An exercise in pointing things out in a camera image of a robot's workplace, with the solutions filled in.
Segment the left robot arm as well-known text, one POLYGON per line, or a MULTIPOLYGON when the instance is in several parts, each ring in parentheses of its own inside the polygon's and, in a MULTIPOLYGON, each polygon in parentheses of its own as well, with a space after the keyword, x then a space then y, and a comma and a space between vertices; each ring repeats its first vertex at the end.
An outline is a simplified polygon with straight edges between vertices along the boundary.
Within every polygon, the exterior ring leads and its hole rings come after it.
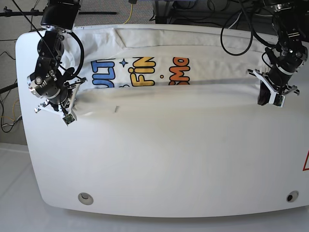
POLYGON ((255 0, 249 13, 242 0, 239 1, 241 14, 244 14, 251 33, 249 43, 256 39, 265 46, 269 67, 267 72, 247 70, 260 81, 258 105, 272 104, 283 107, 290 93, 300 94, 297 86, 290 86, 289 80, 299 67, 308 60, 308 49, 303 42, 309 40, 309 2, 307 0, 255 0), (271 9, 272 26, 278 41, 271 44, 255 31, 252 17, 257 9, 271 9))

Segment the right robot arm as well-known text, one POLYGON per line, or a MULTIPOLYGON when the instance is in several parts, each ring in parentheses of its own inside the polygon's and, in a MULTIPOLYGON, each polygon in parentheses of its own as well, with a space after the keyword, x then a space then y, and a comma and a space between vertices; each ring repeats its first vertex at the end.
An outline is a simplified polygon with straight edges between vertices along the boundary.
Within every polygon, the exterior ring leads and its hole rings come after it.
POLYGON ((70 116, 77 88, 86 81, 80 78, 75 84, 69 83, 78 77, 84 63, 83 44, 72 31, 80 8, 79 0, 50 0, 44 9, 41 26, 46 28, 46 32, 37 46, 39 57, 35 71, 27 79, 30 92, 38 98, 46 99, 36 111, 50 105, 64 117, 70 116), (80 62, 77 68, 61 66, 64 33, 72 36, 79 45, 80 62))

